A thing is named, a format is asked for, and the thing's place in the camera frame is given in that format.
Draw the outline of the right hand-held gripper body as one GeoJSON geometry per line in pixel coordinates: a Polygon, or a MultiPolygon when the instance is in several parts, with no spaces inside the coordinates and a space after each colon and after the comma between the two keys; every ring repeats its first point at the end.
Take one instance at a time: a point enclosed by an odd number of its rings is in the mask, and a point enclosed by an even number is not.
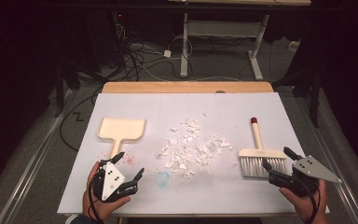
{"type": "Polygon", "coordinates": [[[290,175],[271,170],[268,182],[279,188],[290,189],[296,196],[303,197],[319,189],[319,180],[341,184],[342,180],[312,156],[292,164],[290,175]]]}

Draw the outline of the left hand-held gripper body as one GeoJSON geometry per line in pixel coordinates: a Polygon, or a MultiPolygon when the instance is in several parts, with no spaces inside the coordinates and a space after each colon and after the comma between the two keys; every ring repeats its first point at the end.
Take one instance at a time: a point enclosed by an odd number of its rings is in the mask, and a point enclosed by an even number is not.
{"type": "Polygon", "coordinates": [[[104,203],[135,194],[137,181],[126,182],[126,177],[111,161],[100,161],[100,167],[92,183],[93,194],[104,203]]]}

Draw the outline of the cream brush with red tip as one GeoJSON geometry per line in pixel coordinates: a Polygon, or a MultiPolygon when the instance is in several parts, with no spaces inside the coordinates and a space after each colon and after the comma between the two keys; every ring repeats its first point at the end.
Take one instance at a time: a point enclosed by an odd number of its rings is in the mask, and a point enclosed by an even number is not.
{"type": "Polygon", "coordinates": [[[280,150],[264,149],[257,118],[251,118],[251,127],[255,148],[244,148],[239,152],[242,176],[245,178],[268,178],[269,172],[263,167],[264,161],[272,170],[285,173],[287,171],[287,156],[280,150]]]}

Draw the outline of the pile of white paper scraps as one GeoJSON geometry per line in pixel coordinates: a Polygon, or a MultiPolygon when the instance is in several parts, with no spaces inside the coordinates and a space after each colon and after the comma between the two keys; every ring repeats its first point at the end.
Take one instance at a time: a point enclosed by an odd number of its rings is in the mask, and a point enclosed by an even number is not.
{"type": "Polygon", "coordinates": [[[233,150],[227,139],[217,133],[204,134],[199,119],[182,119],[168,130],[165,143],[156,151],[163,167],[184,179],[192,179],[200,171],[208,175],[208,168],[226,151],[233,150]]]}

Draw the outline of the person's left hand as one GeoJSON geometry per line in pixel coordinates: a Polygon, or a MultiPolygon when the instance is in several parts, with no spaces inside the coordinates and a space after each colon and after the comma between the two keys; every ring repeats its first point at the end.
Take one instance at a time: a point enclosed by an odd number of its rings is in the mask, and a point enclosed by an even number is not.
{"type": "Polygon", "coordinates": [[[91,181],[99,170],[99,165],[100,163],[96,161],[91,168],[91,171],[89,172],[86,190],[83,194],[82,215],[95,220],[105,221],[112,215],[115,210],[128,203],[131,198],[129,196],[126,196],[121,199],[118,199],[116,202],[113,203],[104,203],[102,201],[99,201],[95,197],[95,195],[91,192],[91,181]]]}

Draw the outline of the person's right hand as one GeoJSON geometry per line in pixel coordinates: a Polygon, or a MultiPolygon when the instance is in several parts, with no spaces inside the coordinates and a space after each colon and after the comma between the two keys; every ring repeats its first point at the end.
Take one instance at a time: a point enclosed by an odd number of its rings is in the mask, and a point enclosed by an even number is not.
{"type": "Polygon", "coordinates": [[[312,224],[328,224],[326,217],[327,191],[325,181],[319,180],[319,190],[313,194],[313,198],[318,210],[313,210],[313,204],[310,197],[298,197],[290,189],[279,188],[282,194],[295,208],[299,218],[306,224],[310,224],[310,218],[316,213],[312,224]]]}

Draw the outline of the cream plastic dustpan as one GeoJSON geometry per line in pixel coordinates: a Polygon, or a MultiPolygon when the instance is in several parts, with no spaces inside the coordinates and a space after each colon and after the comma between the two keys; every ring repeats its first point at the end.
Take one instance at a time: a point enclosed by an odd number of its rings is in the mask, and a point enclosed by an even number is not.
{"type": "Polygon", "coordinates": [[[123,142],[139,140],[143,136],[144,130],[144,119],[103,118],[97,135],[104,140],[112,141],[109,158],[113,159],[120,151],[123,142]]]}

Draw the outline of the black metal stand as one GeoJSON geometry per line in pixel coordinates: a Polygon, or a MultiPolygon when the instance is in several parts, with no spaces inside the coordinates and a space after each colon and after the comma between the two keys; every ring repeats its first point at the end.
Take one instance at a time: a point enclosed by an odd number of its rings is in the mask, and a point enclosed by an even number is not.
{"type": "Polygon", "coordinates": [[[63,78],[62,78],[62,64],[58,63],[55,68],[55,83],[56,83],[56,100],[57,109],[55,116],[58,117],[62,113],[64,106],[64,95],[63,95],[63,78]]]}
{"type": "Polygon", "coordinates": [[[272,88],[280,86],[291,86],[295,97],[309,96],[309,116],[315,128],[319,127],[318,107],[321,87],[321,67],[318,65],[307,65],[294,73],[287,73],[285,77],[274,81],[272,88]]]}

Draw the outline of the white table cover sheet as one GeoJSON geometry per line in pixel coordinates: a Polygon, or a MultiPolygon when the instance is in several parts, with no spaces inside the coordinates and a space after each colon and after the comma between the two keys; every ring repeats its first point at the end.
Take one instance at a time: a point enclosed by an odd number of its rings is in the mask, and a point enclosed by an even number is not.
{"type": "Polygon", "coordinates": [[[265,180],[241,175],[238,153],[255,145],[251,118],[259,123],[266,149],[290,147],[303,151],[276,93],[102,93],[97,97],[81,147],[62,195],[58,211],[81,211],[82,194],[94,162],[107,158],[111,142],[97,134],[104,118],[144,119],[145,130],[136,142],[122,145],[117,163],[127,179],[144,175],[131,201],[117,210],[123,216],[284,216],[295,210],[278,189],[265,180]],[[206,166],[193,164],[193,175],[166,168],[169,155],[158,151],[171,136],[185,135],[185,124],[196,121],[199,140],[212,135],[224,146],[206,166]]]}

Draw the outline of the aluminium floor rail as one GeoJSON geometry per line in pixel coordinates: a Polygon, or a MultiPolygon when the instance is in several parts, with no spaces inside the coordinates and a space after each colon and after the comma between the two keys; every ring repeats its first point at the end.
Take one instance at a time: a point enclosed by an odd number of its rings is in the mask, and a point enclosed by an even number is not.
{"type": "Polygon", "coordinates": [[[327,184],[329,220],[333,224],[358,224],[358,158],[341,131],[330,133],[307,121],[298,136],[307,155],[312,155],[342,183],[327,184]]]}
{"type": "Polygon", "coordinates": [[[67,90],[63,107],[55,102],[41,114],[21,140],[0,177],[0,224],[12,224],[48,154],[48,145],[77,91],[67,90]]]}

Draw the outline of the white metal desk frame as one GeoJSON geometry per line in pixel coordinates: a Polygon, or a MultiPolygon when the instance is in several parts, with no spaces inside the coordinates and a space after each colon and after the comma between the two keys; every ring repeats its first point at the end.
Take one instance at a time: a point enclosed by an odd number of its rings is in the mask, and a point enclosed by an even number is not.
{"type": "MultiPolygon", "coordinates": [[[[217,5],[222,7],[262,7],[270,9],[273,7],[308,7],[311,0],[169,0],[170,2],[179,3],[183,7],[212,7],[217,5]]],[[[239,37],[254,38],[255,46],[247,51],[248,61],[253,69],[256,80],[263,80],[263,76],[257,61],[257,54],[261,46],[264,33],[269,22],[269,13],[263,13],[259,21],[224,21],[209,19],[192,19],[189,13],[184,13],[183,19],[183,39],[181,53],[180,77],[189,77],[190,62],[189,56],[192,50],[192,44],[189,40],[191,36],[204,37],[239,37]]]]}

